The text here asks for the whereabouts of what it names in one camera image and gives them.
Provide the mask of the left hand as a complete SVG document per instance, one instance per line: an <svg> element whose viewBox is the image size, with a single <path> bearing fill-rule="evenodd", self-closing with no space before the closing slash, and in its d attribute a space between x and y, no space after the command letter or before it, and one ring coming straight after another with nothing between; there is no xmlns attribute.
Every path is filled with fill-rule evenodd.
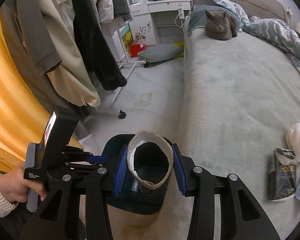
<svg viewBox="0 0 300 240"><path fill-rule="evenodd" d="M0 192L10 202L27 202L27 193L31 189L40 196L41 201L47 196L44 185L40 181L23 178L24 163L19 164L6 174L0 174Z"/></svg>

